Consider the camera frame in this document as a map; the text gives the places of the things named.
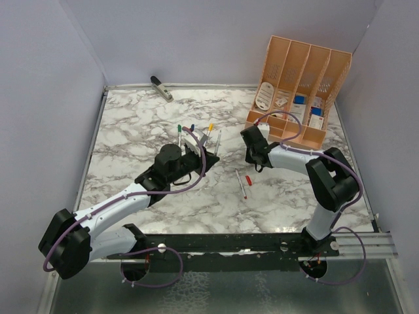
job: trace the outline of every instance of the gray wall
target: gray wall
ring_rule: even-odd
[[[0,313],[34,313],[37,250],[53,214],[72,208],[102,73],[56,0],[0,4]]]
[[[419,310],[419,2],[385,1],[338,106],[371,206],[391,230]]]
[[[377,0],[61,0],[110,84],[258,83],[271,35],[353,52]]]

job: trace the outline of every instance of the glass surface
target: glass surface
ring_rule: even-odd
[[[362,261],[329,262],[326,280],[353,276]],[[162,283],[174,274],[150,274]],[[52,313],[402,313],[385,260],[370,260],[364,274],[345,286],[325,286],[300,272],[248,271],[183,275],[169,288],[147,289],[121,283],[118,262],[97,262],[68,280],[59,280]]]

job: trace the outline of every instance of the marble surface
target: marble surface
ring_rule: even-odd
[[[222,130],[217,163],[192,190],[166,196],[112,228],[134,223],[147,233],[300,232],[316,206],[307,176],[286,169],[257,173],[244,162],[240,137],[255,90],[170,90],[166,103],[153,90],[113,90],[105,104],[100,130],[86,176],[80,209],[90,207],[128,186],[153,162],[161,146],[177,143],[177,125],[206,130],[213,122],[209,151]],[[323,149],[340,148],[350,158],[335,108],[329,116]],[[234,169],[244,181],[242,196]],[[248,186],[244,178],[253,181]],[[372,231],[362,199],[348,208],[337,226]]]

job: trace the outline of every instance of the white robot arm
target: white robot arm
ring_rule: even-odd
[[[359,191],[356,180],[345,170],[351,167],[343,153],[337,148],[317,151],[338,160],[345,167],[315,156],[312,151],[306,150],[306,154],[301,154],[279,143],[269,145],[256,125],[243,130],[241,135],[247,147],[246,162],[255,164],[258,172],[264,167],[285,168],[309,176],[318,204],[312,219],[303,230],[303,236],[311,246],[321,245],[331,235],[331,228],[339,218],[342,206]]]
[[[188,188],[170,192],[170,185],[175,181],[193,171],[199,173],[201,179],[219,161],[219,157],[203,147],[206,135],[199,131],[197,134],[198,138],[186,136],[184,155],[179,146],[164,145],[154,164],[118,194],[74,214],[62,209],[54,215],[38,248],[61,278],[74,276],[91,260],[130,252],[138,242],[135,230],[128,225],[116,231],[106,232],[106,229],[124,217],[152,206],[167,194],[193,187],[197,181]]]

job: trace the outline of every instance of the orange desk organizer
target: orange desk organizer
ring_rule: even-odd
[[[294,97],[302,95],[306,97],[306,110],[301,121],[302,133],[287,144],[297,148],[320,149],[327,131],[330,108],[349,72],[351,60],[352,54],[349,52],[272,36],[257,91],[262,82],[269,82],[275,88],[274,98],[267,111],[260,110],[253,101],[245,127],[251,126],[262,115],[275,111],[278,96],[287,95],[287,103],[282,109],[290,111]],[[321,130],[308,126],[310,108],[315,97],[321,98],[324,117]],[[298,124],[289,121],[285,114],[268,116],[262,122],[270,125],[270,141],[281,141],[298,132]]]

